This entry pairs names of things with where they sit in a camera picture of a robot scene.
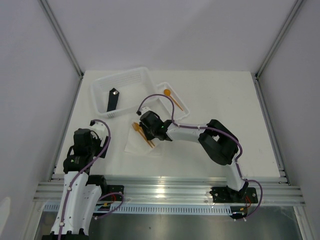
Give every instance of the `metal rail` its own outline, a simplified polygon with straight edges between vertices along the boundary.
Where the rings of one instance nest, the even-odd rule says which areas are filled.
[[[52,11],[49,3],[47,0],[38,0],[45,16],[47,17],[56,37],[58,38],[66,56],[68,57],[70,63],[72,64],[75,72],[78,74],[79,78],[82,79],[84,73],[81,70],[79,63],[74,55],[74,53],[72,52],[70,45],[54,15],[54,12]]]
[[[298,186],[288,184],[285,172],[280,178],[257,178],[263,187],[263,206],[304,206],[305,201]],[[128,177],[106,176],[109,185],[124,185],[125,202],[132,205],[212,205],[209,191],[212,187],[226,185],[224,177]],[[35,202],[60,202],[63,192],[63,175],[54,175],[50,182],[40,182],[34,195]],[[258,185],[250,184],[257,189]]]
[[[286,34],[288,33],[290,27],[292,26],[292,24],[294,23],[296,17],[298,16],[300,10],[302,9],[303,4],[305,3],[306,0],[297,0],[293,7],[291,8],[291,11],[289,12],[288,17],[286,18],[285,22],[283,23],[277,37],[275,38],[275,40],[273,41],[271,48],[269,49],[268,53],[266,54],[262,64],[260,65],[257,73],[256,73],[256,78],[259,80],[261,74],[263,73],[263,71],[266,69],[267,65],[269,64],[269,62],[271,61],[272,57],[274,56],[274,54],[276,53],[276,51],[278,50],[280,44],[282,43],[282,41],[284,40]]]
[[[113,203],[110,206],[110,211],[119,206],[118,203]],[[60,202],[47,202],[44,206],[44,212],[58,212]],[[95,210],[94,213],[107,213],[105,210]],[[214,215],[214,216],[230,216],[232,215],[231,208],[228,206],[215,205],[162,205],[162,204],[132,204],[125,203],[115,214],[168,214],[168,215]]]
[[[252,78],[253,78],[253,83],[254,83],[256,95],[257,95],[259,103],[260,103],[262,115],[263,115],[263,118],[265,121],[266,129],[268,131],[269,138],[271,141],[271,146],[272,146],[272,149],[274,152],[275,160],[278,163],[278,167],[283,169],[284,174],[288,180],[288,183],[290,184],[290,178],[288,177],[288,174],[285,169],[284,158],[283,158],[283,155],[280,150],[280,146],[279,146],[279,142],[276,137],[274,126],[271,122],[270,114],[269,114],[269,111],[267,108],[267,104],[266,104],[266,100],[265,100],[263,91],[261,89],[261,85],[260,85],[259,81],[254,76]]]
[[[316,230],[313,225],[308,220],[308,216],[306,213],[306,208],[302,206],[294,206],[293,207],[295,216],[300,228],[300,232],[303,240],[314,240],[316,238]]]

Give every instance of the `orange spoon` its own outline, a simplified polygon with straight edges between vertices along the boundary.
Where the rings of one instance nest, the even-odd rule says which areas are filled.
[[[134,129],[136,132],[138,132],[138,133],[141,135],[141,137],[143,137],[143,139],[146,141],[146,143],[149,144],[149,146],[150,146],[151,148],[153,148],[154,143],[151,142],[151,141],[150,141],[150,142],[151,142],[151,143],[150,143],[150,142],[147,140],[146,136],[145,136],[144,133],[141,131],[139,124],[136,123],[136,122],[134,122],[134,123],[132,123],[131,125],[132,125],[133,129]]]
[[[166,95],[166,96],[168,96],[169,98],[171,98],[172,101],[175,103],[175,105],[177,105],[178,108],[180,108],[181,111],[183,111],[183,109],[180,107],[180,105],[177,103],[177,101],[171,96],[171,91],[170,91],[169,89],[165,89],[165,90],[163,91],[163,93],[164,93],[164,95]]]

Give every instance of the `red wire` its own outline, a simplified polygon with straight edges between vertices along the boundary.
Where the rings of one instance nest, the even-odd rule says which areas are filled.
[[[112,194],[111,197],[113,198],[113,199],[112,199],[113,202],[111,202],[111,204],[113,204],[113,203],[117,200],[117,198],[116,198],[116,196],[115,196],[114,194]]]
[[[250,203],[250,205],[247,207],[247,209],[248,209],[248,208],[251,207],[251,201],[250,201],[250,198],[248,196],[245,196],[245,202],[247,202],[247,200]]]
[[[248,201],[247,201],[247,196],[244,198],[245,200],[245,210],[246,210],[246,213],[248,214]]]

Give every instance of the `orange utensil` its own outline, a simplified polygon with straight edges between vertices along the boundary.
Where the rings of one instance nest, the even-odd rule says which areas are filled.
[[[144,131],[142,130],[142,127],[141,127],[137,122],[134,122],[134,126],[135,126],[136,129],[138,129],[138,131],[140,132],[140,134],[143,135],[143,137],[145,138],[145,140],[148,141],[147,138],[146,138],[146,136],[145,136],[145,134],[144,134]],[[156,145],[152,142],[152,140],[149,140],[148,142],[150,142],[154,147],[156,146]]]
[[[131,125],[132,125],[133,129],[134,129],[136,132],[138,132],[138,133],[141,135],[141,137],[143,137],[143,139],[146,141],[146,143],[149,144],[149,146],[150,146],[151,148],[153,148],[153,146],[151,145],[151,143],[147,140],[146,136],[140,131],[140,128],[139,128],[140,126],[139,126],[139,124],[136,125],[136,122],[134,122],[134,123],[132,123]]]
[[[165,90],[163,91],[163,93],[164,93],[164,95],[166,95],[166,96],[168,96],[169,98],[171,98],[172,101],[175,103],[175,105],[177,105],[178,108],[180,108],[181,111],[183,111],[183,109],[181,108],[181,106],[180,106],[180,105],[177,103],[177,101],[171,96],[171,91],[170,91],[169,89],[165,89]]]

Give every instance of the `white napkin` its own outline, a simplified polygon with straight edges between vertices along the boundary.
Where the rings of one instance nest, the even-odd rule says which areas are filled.
[[[148,107],[144,107],[141,112],[142,114],[150,110]],[[129,124],[129,134],[126,141],[124,151],[129,154],[144,155],[150,157],[162,156],[162,146],[161,141],[157,138],[153,139],[154,147],[151,148],[150,145],[144,140],[139,132],[135,131],[132,127],[132,123],[139,123],[139,118],[132,118]]]

